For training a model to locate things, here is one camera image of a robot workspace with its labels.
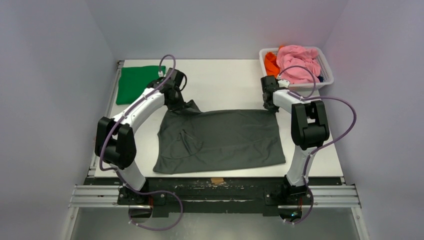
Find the dark grey t-shirt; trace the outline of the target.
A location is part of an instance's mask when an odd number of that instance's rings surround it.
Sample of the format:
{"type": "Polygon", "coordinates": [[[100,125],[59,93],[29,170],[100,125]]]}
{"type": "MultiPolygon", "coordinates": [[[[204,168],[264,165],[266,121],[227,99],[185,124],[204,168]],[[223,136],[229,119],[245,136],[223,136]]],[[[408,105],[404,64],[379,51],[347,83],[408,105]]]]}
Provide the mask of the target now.
{"type": "Polygon", "coordinates": [[[153,171],[173,175],[286,163],[275,113],[264,109],[202,112],[193,100],[167,110],[157,133],[153,171]]]}

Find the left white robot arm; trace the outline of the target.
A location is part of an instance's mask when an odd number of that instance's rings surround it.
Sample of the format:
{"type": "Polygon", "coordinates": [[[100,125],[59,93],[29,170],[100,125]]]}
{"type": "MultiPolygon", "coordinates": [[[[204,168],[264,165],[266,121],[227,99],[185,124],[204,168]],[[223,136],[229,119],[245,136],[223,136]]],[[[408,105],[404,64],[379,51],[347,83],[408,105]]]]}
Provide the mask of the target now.
{"type": "Polygon", "coordinates": [[[114,171],[125,190],[141,196],[148,195],[143,189],[147,179],[135,162],[135,133],[161,107],[181,107],[184,104],[181,91],[186,83],[187,76],[180,70],[170,68],[167,74],[160,71],[159,78],[151,81],[125,110],[98,121],[94,153],[99,157],[99,168],[114,171]]]}

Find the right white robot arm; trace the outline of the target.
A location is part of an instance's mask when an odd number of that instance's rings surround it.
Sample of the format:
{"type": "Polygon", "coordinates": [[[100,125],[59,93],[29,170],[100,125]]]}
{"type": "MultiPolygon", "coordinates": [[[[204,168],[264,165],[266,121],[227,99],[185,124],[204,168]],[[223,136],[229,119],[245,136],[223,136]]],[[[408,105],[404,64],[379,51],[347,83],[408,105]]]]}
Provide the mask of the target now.
{"type": "Polygon", "coordinates": [[[314,151],[330,137],[324,102],[303,98],[286,86],[281,86],[273,75],[262,77],[260,83],[264,108],[274,113],[283,109],[291,115],[290,135],[295,149],[289,170],[283,178],[280,195],[304,195],[308,190],[314,151]]]}

